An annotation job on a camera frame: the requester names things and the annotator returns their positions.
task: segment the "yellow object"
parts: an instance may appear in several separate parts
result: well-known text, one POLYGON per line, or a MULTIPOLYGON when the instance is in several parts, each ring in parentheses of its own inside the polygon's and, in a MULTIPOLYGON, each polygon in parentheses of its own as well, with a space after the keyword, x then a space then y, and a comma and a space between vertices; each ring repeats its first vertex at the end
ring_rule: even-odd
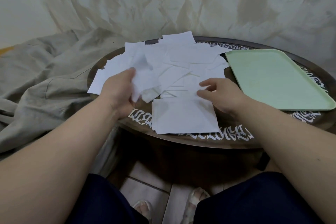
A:
POLYGON ((5 52, 8 52, 8 51, 10 51, 10 50, 12 50, 12 49, 14 49, 14 46, 0 49, 0 55, 1 55, 1 54, 4 54, 5 52))

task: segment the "foot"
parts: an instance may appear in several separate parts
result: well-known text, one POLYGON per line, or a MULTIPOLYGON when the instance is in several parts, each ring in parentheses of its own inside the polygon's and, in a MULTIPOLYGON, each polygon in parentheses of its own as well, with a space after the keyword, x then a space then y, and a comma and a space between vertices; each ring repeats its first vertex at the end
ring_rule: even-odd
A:
POLYGON ((193 224, 198 203, 210 195, 202 188, 194 189, 188 197, 181 224, 193 224))
POLYGON ((147 200, 137 201, 133 208, 152 224, 152 205, 147 200))

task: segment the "oval table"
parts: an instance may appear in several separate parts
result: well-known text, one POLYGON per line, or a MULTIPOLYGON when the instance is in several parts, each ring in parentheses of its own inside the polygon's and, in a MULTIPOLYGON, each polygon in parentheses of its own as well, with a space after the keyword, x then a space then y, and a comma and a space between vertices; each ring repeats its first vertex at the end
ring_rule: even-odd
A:
MULTIPOLYGON (((272 47, 256 44, 241 40, 218 38, 218 37, 194 37, 197 43, 209 43, 211 46, 220 45, 222 47, 233 50, 246 49, 274 49, 272 47)), ((156 44, 158 39, 148 40, 145 44, 156 44)), ((115 50, 101 60, 99 60, 91 69, 87 85, 90 87, 97 69, 103 68, 107 60, 112 59, 125 51, 124 48, 115 50)), ((336 80, 325 70, 314 63, 301 58, 295 54, 285 52, 292 60, 294 60, 301 69, 303 69, 323 90, 325 90, 333 99, 336 100, 336 80)), ((230 67, 224 70, 226 78, 231 79, 237 84, 236 78, 230 67)), ((321 129, 328 129, 336 122, 336 109, 332 111, 286 111, 288 115, 306 122, 321 129)), ((261 148, 258 140, 248 131, 244 124, 233 120, 229 115, 216 110, 219 133, 206 134, 165 134, 158 135, 152 130, 152 105, 151 102, 146 104, 140 100, 135 106, 132 113, 125 119, 119 121, 120 127, 130 131, 138 136, 156 140, 161 143, 178 143, 184 145, 200 146, 206 148, 219 149, 257 149, 261 148)))

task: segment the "dark blue shorts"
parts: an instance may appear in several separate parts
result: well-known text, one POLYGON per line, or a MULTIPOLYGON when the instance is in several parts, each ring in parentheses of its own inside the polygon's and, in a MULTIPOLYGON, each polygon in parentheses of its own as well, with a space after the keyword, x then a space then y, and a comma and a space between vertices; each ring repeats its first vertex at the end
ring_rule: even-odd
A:
MULTIPOLYGON (((67 224, 148 224, 120 191, 89 174, 67 224)), ((280 173, 261 173, 201 201, 194 224, 323 223, 280 173)))

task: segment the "gray fabric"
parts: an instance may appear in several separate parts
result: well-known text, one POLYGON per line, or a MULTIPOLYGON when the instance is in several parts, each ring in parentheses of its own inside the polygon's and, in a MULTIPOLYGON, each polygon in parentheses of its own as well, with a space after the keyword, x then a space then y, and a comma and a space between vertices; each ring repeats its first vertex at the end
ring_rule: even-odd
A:
POLYGON ((30 40, 1 55, 0 153, 32 142, 88 104, 90 69, 124 43, 101 28, 72 30, 30 40))

